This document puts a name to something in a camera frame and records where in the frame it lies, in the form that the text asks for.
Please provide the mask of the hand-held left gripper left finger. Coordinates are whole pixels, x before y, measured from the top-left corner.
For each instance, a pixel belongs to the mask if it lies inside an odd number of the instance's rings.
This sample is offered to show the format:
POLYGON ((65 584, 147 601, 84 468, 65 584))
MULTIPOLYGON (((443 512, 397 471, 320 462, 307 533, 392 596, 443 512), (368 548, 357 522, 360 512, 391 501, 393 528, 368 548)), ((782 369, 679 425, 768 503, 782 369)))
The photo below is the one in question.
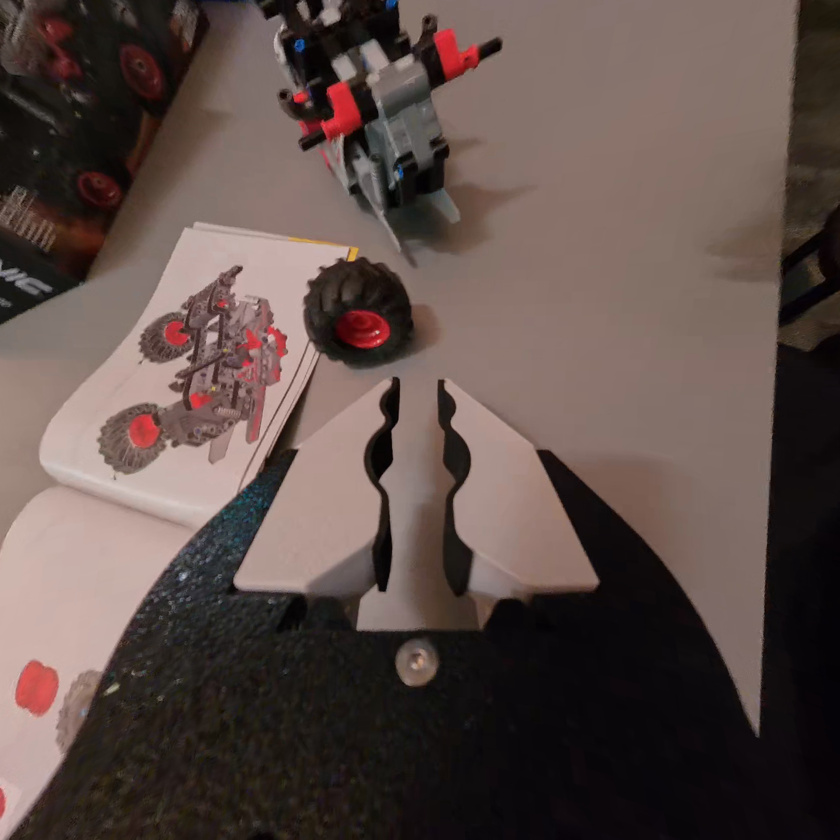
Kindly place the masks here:
POLYGON ((361 598, 392 568, 390 504, 401 387, 377 383, 302 444, 234 576, 240 592, 361 598))

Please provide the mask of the toy brick truck model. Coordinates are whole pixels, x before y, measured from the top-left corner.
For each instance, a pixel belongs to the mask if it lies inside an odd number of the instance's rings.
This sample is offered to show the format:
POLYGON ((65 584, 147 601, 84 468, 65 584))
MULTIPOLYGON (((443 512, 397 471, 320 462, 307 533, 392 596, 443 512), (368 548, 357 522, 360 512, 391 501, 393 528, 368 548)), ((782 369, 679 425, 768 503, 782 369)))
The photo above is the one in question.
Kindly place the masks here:
POLYGON ((433 92, 499 53, 491 38, 465 48, 438 18, 412 41, 397 1, 262 1, 276 20, 272 46, 289 86, 282 111, 301 127, 303 151, 319 150, 344 191, 363 199, 397 252, 392 215, 427 200, 451 224, 460 213, 445 189, 450 148, 433 92))

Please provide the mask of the white instruction booklet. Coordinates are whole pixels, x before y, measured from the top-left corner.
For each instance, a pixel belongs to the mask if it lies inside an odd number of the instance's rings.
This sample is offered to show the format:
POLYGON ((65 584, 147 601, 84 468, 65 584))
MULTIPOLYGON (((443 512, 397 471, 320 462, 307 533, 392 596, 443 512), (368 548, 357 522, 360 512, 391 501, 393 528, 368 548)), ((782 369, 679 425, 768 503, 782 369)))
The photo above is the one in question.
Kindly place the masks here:
POLYGON ((260 472, 319 354, 308 283, 359 249, 195 224, 110 356, 50 420, 55 485, 2 544, 2 838, 87 718, 130 618, 260 472))

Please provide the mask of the black toy set box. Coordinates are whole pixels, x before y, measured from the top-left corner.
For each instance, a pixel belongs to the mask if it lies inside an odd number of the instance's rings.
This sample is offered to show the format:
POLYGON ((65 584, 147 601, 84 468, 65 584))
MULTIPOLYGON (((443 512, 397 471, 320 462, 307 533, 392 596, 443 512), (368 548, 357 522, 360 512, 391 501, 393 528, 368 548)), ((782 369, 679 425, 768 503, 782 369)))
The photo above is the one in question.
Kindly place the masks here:
POLYGON ((1 2, 1 323, 88 278, 207 27, 194 1, 1 2))

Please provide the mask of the black toy wheel red hub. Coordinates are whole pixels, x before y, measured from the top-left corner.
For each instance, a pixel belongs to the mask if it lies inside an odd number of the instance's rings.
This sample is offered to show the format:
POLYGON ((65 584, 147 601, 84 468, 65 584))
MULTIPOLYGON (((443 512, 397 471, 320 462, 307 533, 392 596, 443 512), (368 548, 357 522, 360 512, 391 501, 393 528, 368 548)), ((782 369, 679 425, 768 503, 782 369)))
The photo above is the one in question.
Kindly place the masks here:
POLYGON ((412 303, 401 278, 364 257, 321 268, 308 282, 302 318, 318 352, 351 366, 389 363, 414 335, 412 303))

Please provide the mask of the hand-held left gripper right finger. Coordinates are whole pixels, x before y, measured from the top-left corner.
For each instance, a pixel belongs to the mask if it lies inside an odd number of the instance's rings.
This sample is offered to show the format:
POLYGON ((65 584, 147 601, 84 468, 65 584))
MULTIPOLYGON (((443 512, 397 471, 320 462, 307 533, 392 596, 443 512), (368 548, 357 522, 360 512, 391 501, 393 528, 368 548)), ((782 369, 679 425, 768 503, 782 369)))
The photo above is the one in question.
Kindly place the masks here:
POLYGON ((443 567, 457 597, 528 603, 593 592, 599 577, 539 451, 449 379, 437 383, 444 467, 443 567))

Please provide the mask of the grey desk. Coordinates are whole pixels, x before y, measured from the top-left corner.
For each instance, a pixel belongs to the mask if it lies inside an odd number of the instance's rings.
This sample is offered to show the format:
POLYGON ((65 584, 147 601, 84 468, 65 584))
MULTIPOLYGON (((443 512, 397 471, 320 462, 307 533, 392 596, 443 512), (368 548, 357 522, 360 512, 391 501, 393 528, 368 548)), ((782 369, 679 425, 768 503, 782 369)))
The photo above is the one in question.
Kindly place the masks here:
POLYGON ((277 105, 277 23, 209 29, 89 282, 2 326, 2 536, 53 484, 39 442, 139 320, 194 222, 355 245, 403 279, 419 349, 318 363, 283 445, 402 383, 386 593, 369 628, 467 627, 440 568, 452 379, 559 456, 693 601, 760 718, 763 589, 795 2, 400 2, 500 54, 435 93, 459 224, 411 217, 413 264, 277 105))

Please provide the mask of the black metal frame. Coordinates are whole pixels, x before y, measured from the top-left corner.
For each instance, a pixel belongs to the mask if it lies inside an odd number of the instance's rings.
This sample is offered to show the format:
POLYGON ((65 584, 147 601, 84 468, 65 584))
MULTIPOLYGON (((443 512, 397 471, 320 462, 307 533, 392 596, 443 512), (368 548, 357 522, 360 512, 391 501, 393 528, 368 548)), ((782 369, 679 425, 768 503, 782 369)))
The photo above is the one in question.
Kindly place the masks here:
POLYGON ((780 263, 778 326, 786 328, 839 292, 839 206, 780 263))

